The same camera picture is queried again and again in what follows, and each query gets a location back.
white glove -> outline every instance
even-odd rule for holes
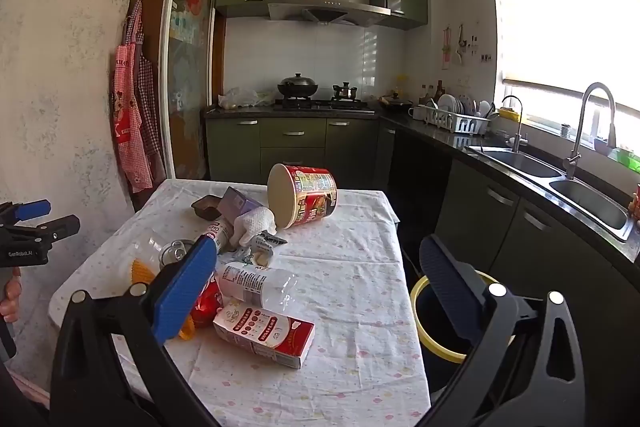
[[[231,245],[237,247],[239,243],[241,247],[246,247],[252,237],[258,235],[262,230],[272,234],[276,233],[276,218],[266,206],[259,206],[236,217],[234,235],[230,240]]]

sink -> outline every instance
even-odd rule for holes
[[[615,230],[625,228],[627,219],[624,209],[591,187],[572,180],[553,181],[549,186],[608,227]]]
[[[562,175],[560,171],[522,152],[497,147],[469,147],[469,149],[536,178],[558,178]]]

faucet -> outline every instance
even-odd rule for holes
[[[520,149],[520,138],[522,137],[522,135],[520,134],[520,129],[522,127],[522,100],[519,99],[514,94],[508,94],[502,99],[502,101],[504,102],[505,100],[507,100],[507,98],[515,98],[516,100],[518,100],[518,102],[520,102],[520,119],[518,121],[518,133],[516,134],[516,136],[513,137],[513,149],[512,149],[513,152],[518,152],[518,150]]]
[[[582,124],[584,124],[584,111],[587,107],[587,101],[589,100],[589,95],[591,94],[591,92],[598,88],[607,93],[607,98],[609,99],[609,110],[611,111],[611,121],[609,123],[609,139],[607,140],[607,145],[612,149],[616,148],[616,126],[613,125],[613,119],[616,115],[616,102],[613,101],[613,95],[611,94],[609,87],[605,86],[601,82],[594,82],[593,84],[591,84],[591,86],[587,87],[584,95],[582,96],[580,121],[578,122],[578,132],[575,135],[574,149],[571,151],[569,158],[565,158],[562,161],[562,166],[566,171],[566,178],[568,180],[574,179],[575,167],[578,165],[578,159],[581,158],[580,153],[578,153],[578,145],[580,145],[580,137],[582,136]]]

window blind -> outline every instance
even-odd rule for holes
[[[603,82],[640,110],[640,0],[497,3],[504,78],[580,92]]]

dish rack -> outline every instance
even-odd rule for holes
[[[443,109],[434,109],[433,107],[427,108],[427,118],[425,121],[442,127],[449,132],[481,134],[483,136],[484,133],[486,133],[487,124],[489,124],[489,120],[486,118],[456,114]]]

